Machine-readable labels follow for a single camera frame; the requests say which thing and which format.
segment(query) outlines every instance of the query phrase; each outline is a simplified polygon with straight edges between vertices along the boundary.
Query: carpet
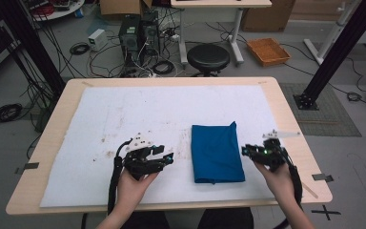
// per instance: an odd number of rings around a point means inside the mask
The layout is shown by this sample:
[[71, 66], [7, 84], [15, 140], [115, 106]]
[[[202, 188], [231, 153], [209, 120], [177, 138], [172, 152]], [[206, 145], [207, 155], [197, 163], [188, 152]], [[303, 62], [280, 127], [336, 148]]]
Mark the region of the carpet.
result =
[[325, 87], [316, 100], [318, 111], [299, 110], [293, 94], [302, 94], [307, 86], [307, 84], [280, 84], [304, 135], [361, 136], [330, 86]]

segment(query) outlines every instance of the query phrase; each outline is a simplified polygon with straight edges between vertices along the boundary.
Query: person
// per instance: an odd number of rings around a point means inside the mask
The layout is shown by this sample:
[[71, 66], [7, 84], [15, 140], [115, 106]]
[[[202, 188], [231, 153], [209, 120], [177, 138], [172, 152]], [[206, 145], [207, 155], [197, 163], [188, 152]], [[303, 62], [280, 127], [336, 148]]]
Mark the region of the person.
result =
[[[267, 186], [274, 194], [291, 227], [293, 229], [314, 228], [295, 201], [294, 186], [288, 165], [280, 166], [274, 173], [262, 164], [255, 162], [254, 165], [266, 179]], [[169, 228], [163, 212], [134, 212], [135, 207], [144, 197], [145, 191], [157, 176], [158, 173], [150, 174], [135, 180], [128, 171], [124, 170], [117, 187], [118, 199], [115, 207], [97, 226], [97, 229], [142, 228], [142, 225], [145, 225], [144, 228]], [[201, 229], [253, 227], [254, 221], [250, 208], [207, 209], [198, 225]]]

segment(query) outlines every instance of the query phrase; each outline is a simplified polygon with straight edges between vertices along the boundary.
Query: person's left hand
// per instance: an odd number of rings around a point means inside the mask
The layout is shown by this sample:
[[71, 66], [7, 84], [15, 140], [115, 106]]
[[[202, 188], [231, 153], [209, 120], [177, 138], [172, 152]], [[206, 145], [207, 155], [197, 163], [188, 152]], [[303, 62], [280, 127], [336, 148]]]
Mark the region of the person's left hand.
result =
[[158, 174], [159, 173], [150, 174], [136, 180], [127, 170], [124, 170], [118, 180], [117, 202], [115, 203], [115, 208], [117, 208], [117, 210], [122, 209], [126, 214], [131, 214]]

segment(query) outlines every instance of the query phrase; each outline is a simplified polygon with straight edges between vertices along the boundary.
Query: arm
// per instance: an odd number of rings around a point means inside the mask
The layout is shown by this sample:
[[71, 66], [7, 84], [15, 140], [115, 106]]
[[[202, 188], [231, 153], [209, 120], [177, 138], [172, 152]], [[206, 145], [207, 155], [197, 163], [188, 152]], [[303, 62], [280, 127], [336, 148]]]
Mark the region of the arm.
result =
[[256, 168], [266, 179], [267, 186], [272, 191], [278, 205], [283, 210], [291, 227], [314, 228], [305, 213], [299, 208], [294, 198], [294, 186], [291, 181], [288, 165], [280, 166], [274, 173], [270, 172], [264, 165], [254, 163]]
[[129, 219], [135, 207], [144, 197], [145, 191], [156, 179], [158, 173], [150, 174], [135, 180], [132, 175], [124, 170], [121, 173], [117, 186], [117, 202], [112, 212], [97, 226], [97, 229], [121, 228]]

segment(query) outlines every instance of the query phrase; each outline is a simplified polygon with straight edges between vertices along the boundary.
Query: black cross mark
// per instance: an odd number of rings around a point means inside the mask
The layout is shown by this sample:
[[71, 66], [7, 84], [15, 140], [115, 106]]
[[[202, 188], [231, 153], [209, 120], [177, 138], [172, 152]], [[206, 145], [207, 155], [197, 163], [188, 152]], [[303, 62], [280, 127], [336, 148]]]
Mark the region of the black cross mark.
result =
[[319, 210], [312, 210], [311, 212], [312, 212], [312, 213], [325, 214], [325, 215], [326, 215], [326, 218], [327, 218], [328, 220], [331, 220], [331, 218], [329, 217], [329, 214], [341, 215], [341, 213], [339, 213], [339, 212], [328, 211], [328, 210], [326, 209], [326, 206], [325, 206], [325, 205], [322, 205], [322, 206], [323, 206], [323, 211], [319, 211]]

